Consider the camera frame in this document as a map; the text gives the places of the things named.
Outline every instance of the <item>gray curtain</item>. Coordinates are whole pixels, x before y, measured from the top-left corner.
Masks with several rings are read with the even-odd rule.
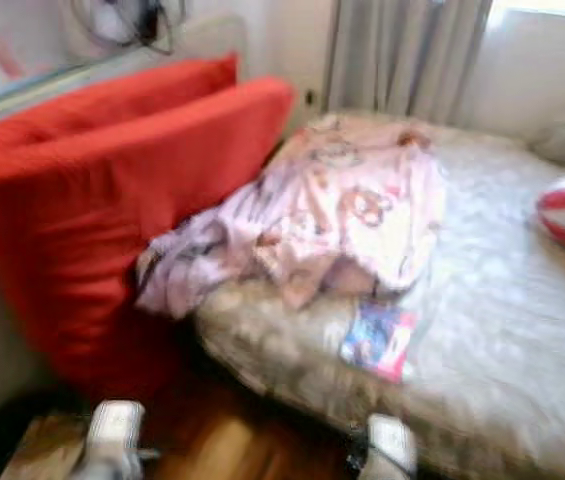
[[[492,0],[340,0],[330,110],[453,123]]]

